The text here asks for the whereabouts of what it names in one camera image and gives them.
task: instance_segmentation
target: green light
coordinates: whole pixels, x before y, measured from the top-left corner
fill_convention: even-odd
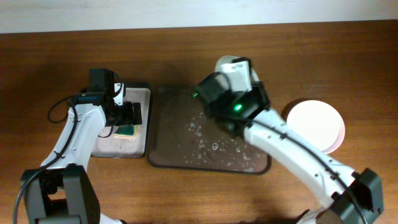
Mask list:
[[[235,111],[239,111],[239,110],[241,110],[242,109],[242,105],[236,105],[235,107],[234,107],[234,110]]]

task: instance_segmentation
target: white plastic arm segment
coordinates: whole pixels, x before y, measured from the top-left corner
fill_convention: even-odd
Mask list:
[[[62,158],[51,165],[48,169],[65,168],[68,164],[82,165],[87,170],[88,160],[98,134],[105,127],[106,118],[102,107],[93,104],[76,105],[78,123],[70,144]],[[68,111],[68,120],[62,131],[57,144],[51,154],[46,158],[42,166],[55,158],[67,141],[73,126],[74,118],[72,108]]]
[[[290,138],[307,146],[328,164],[333,171],[339,173],[339,177],[347,186],[350,186],[354,181],[351,176],[354,172],[352,168],[320,152],[298,134],[289,130],[285,121],[279,117],[275,110],[264,110],[254,120],[287,134]],[[328,208],[333,203],[331,195],[334,192],[341,194],[345,191],[337,180],[333,180],[330,177],[331,174],[311,154],[291,140],[281,138],[280,134],[275,131],[260,124],[252,123],[251,127],[244,129],[244,138],[249,144],[268,153],[298,177],[317,196],[320,205],[324,208]]]

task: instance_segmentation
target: wooden table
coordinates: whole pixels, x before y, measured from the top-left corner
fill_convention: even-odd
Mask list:
[[[11,222],[23,171],[40,165],[63,129],[46,120],[47,110],[87,86],[90,68],[154,86],[192,84],[212,72],[218,57],[231,54],[253,59],[279,111],[309,98],[341,113],[346,137],[332,156],[381,176],[386,210],[378,223],[396,223],[397,37],[397,21],[2,34],[0,222]],[[318,206],[277,162],[255,176],[92,158],[88,175],[101,211],[129,223],[254,222]],[[21,207],[20,223],[26,223]]]

